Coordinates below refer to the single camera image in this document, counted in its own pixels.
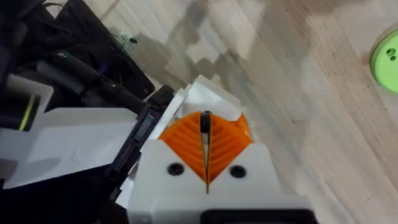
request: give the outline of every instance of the cable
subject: cable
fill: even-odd
[[[63,7],[63,4],[55,3],[55,2],[46,2],[43,4],[43,7],[49,7],[49,6],[60,6]]]

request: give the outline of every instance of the green object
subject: green object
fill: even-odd
[[[398,93],[398,30],[389,34],[376,48],[371,59],[374,78]]]

